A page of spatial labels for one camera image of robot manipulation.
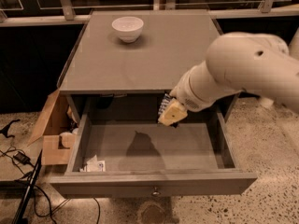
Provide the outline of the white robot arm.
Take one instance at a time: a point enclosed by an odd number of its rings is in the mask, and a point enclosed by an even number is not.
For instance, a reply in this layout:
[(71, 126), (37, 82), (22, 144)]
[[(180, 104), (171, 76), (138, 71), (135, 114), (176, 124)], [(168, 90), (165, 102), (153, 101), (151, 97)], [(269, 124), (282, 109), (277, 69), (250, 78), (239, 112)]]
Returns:
[(216, 38), (205, 60), (188, 70), (161, 103), (158, 121), (172, 126), (190, 111), (246, 92), (299, 111), (299, 61), (277, 35), (233, 32)]

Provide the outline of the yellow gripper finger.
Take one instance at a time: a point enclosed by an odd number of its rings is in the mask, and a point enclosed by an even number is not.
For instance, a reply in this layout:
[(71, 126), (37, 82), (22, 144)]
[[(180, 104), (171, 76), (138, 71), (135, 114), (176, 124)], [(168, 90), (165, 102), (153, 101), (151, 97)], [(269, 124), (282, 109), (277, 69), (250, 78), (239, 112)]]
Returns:
[(187, 117), (187, 109), (177, 99), (172, 98), (166, 110), (158, 118), (158, 122), (165, 126), (171, 126)]

